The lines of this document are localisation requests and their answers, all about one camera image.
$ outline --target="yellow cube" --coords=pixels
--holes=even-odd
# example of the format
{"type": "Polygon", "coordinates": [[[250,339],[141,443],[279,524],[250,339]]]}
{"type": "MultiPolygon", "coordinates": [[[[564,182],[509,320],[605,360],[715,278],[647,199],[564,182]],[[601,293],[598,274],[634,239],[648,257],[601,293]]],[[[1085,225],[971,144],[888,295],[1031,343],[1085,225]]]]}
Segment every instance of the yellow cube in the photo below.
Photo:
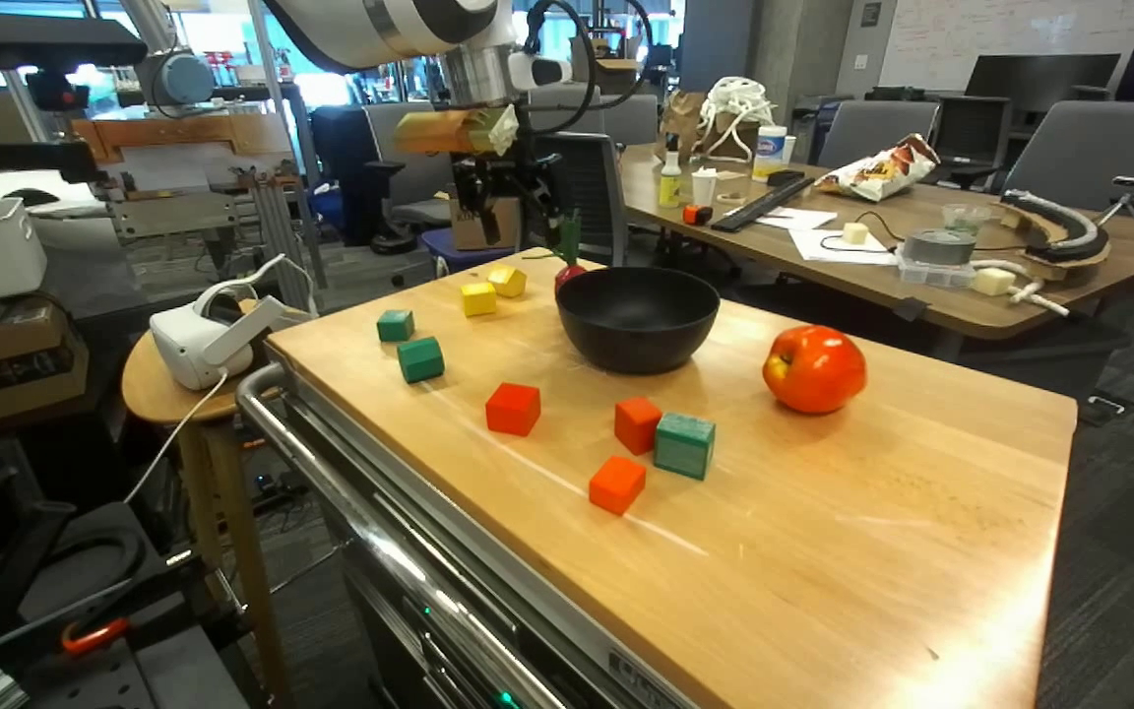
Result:
{"type": "Polygon", "coordinates": [[[492,313],[494,313],[494,288],[492,288],[488,279],[466,283],[466,288],[459,288],[459,313],[466,313],[468,320],[492,314],[492,313]]]}
{"type": "Polygon", "coordinates": [[[488,267],[488,283],[494,288],[500,300],[518,300],[527,278],[511,266],[488,267]]]}

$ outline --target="wooden tabletop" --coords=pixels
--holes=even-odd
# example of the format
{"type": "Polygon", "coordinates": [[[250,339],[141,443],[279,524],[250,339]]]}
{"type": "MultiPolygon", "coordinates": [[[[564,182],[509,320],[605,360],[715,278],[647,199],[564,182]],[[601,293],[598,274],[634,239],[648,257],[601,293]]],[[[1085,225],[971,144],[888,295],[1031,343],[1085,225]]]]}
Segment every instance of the wooden tabletop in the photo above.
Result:
{"type": "Polygon", "coordinates": [[[455,274],[274,333],[270,352],[704,707],[1036,707],[1076,401],[861,343],[849,411],[770,405],[791,320],[725,302],[674,373],[620,379],[565,343],[556,260],[466,320],[455,274]],[[446,379],[404,388],[372,323],[408,306],[446,379]],[[531,438],[483,429],[500,383],[543,393],[531,438]],[[648,468],[624,518],[586,505],[620,455],[611,405],[715,422],[704,482],[648,468]]]}
{"type": "MultiPolygon", "coordinates": [[[[896,306],[904,300],[926,302],[929,306],[926,320],[931,327],[943,327],[943,333],[964,335],[964,339],[1014,339],[1014,335],[1029,335],[1029,333],[1055,320],[1038,302],[1005,302],[1005,300],[985,300],[976,293],[904,283],[904,279],[896,279],[896,267],[813,266],[813,260],[804,260],[796,253],[796,246],[786,239],[786,233],[770,229],[770,225],[752,225],[741,233],[711,233],[711,229],[681,225],[678,211],[656,205],[652,170],[656,170],[652,150],[647,150],[647,145],[624,150],[620,155],[620,192],[624,192],[624,205],[634,215],[652,216],[652,221],[669,225],[674,233],[762,257],[762,260],[778,266],[784,274],[825,283],[825,288],[845,293],[845,295],[865,300],[865,302],[882,302],[882,306],[896,306]]],[[[752,186],[746,179],[725,179],[725,188],[741,188],[746,199],[762,192],[762,186],[752,186]]],[[[849,199],[825,199],[825,192],[813,192],[813,199],[804,199],[791,205],[796,211],[825,211],[825,215],[837,215],[845,221],[861,216],[861,215],[878,215],[896,237],[914,237],[914,233],[938,229],[942,211],[949,211],[949,205],[996,205],[996,199],[964,192],[964,188],[942,188],[942,186],[916,186],[916,188],[904,188],[882,205],[849,201],[849,199]]],[[[1109,233],[1109,257],[1096,274],[1085,274],[1084,279],[1044,288],[1046,300],[1078,306],[1078,302],[1109,295],[1119,288],[1134,288],[1134,216],[1113,216],[1105,225],[1105,233],[1109,233]]],[[[1018,257],[1014,237],[1005,229],[985,229],[980,246],[988,247],[988,253],[980,253],[985,260],[1018,257]]]]}
{"type": "MultiPolygon", "coordinates": [[[[181,389],[145,333],[123,372],[123,401],[133,417],[148,426],[178,426],[203,393],[181,389]]],[[[215,422],[237,414],[237,383],[223,383],[195,414],[194,422],[215,422]]]]}

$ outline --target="wooden stool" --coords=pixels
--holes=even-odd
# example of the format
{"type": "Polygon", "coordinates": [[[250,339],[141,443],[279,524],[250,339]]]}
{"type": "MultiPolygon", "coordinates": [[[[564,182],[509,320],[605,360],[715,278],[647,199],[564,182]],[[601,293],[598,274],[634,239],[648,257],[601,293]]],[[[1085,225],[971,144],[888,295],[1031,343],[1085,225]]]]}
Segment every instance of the wooden stool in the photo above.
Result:
{"type": "MultiPolygon", "coordinates": [[[[123,372],[123,401],[133,417],[172,429],[199,400],[203,393],[190,393],[172,383],[148,335],[133,343],[127,372],[123,372]]],[[[228,429],[231,414],[237,414],[237,388],[228,383],[178,435],[181,490],[190,505],[190,532],[207,572],[215,572],[220,553],[223,553],[220,520],[228,524],[241,593],[244,593],[246,620],[256,632],[261,690],[269,702],[283,702],[286,698],[283,643],[279,643],[279,623],[274,623],[274,606],[269,595],[246,478],[241,465],[241,443],[228,429]]]]}

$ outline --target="floor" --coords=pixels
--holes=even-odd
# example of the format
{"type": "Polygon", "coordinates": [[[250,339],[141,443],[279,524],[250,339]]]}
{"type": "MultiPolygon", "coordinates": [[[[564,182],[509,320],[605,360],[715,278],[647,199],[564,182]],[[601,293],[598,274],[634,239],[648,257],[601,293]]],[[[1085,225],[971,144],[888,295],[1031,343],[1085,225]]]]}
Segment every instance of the floor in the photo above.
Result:
{"type": "MultiPolygon", "coordinates": [[[[431,278],[425,253],[372,257],[326,246],[322,306],[361,302],[431,278]]],[[[1038,707],[1134,707],[1134,302],[1105,320],[1124,347],[1102,365],[1098,389],[1128,401],[1124,417],[1085,417],[1076,438],[1068,518],[1052,589],[1038,707]]],[[[329,539],[311,501],[261,518],[286,673],[300,709],[371,707],[371,649],[345,612],[329,539]]]]}

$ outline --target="cup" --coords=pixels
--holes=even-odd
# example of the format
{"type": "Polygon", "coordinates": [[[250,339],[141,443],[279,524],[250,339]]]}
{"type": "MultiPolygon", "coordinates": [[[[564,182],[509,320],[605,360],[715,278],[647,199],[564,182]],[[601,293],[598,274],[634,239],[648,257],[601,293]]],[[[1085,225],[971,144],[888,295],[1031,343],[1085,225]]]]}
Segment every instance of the cup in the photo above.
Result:
{"type": "Polygon", "coordinates": [[[715,205],[715,186],[721,186],[715,170],[691,170],[691,205],[715,205]]]}

